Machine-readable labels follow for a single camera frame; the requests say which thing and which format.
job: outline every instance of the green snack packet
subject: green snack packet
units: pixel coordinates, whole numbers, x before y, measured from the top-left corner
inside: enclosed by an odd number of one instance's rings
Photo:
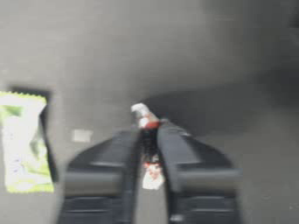
[[[0,92],[4,184],[9,193],[53,192],[40,113],[45,98]]]

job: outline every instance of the gray surface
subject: gray surface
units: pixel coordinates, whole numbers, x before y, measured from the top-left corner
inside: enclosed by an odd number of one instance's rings
[[[294,6],[292,0],[1,0],[0,88],[51,91],[47,133],[60,171],[55,194],[12,195],[1,185],[1,223],[53,223],[67,162],[131,123],[129,105],[145,98],[243,169],[247,223],[298,222]],[[71,141],[73,129],[93,131],[91,143]],[[139,223],[164,223],[161,197],[141,195],[151,206],[139,203]]]

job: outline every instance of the snack wrapper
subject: snack wrapper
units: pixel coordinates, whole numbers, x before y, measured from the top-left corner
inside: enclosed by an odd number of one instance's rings
[[[37,95],[0,92],[4,184],[9,193],[53,192]]]

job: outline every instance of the gray floor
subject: gray floor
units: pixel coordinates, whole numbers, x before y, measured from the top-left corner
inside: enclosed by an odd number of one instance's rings
[[[1,223],[55,222],[68,161],[129,125],[139,101],[242,168],[246,222],[299,221],[295,2],[0,0],[0,88],[48,91],[60,174],[55,194],[0,185]],[[93,131],[89,143],[73,129]],[[137,222],[164,223],[160,192],[140,194]]]

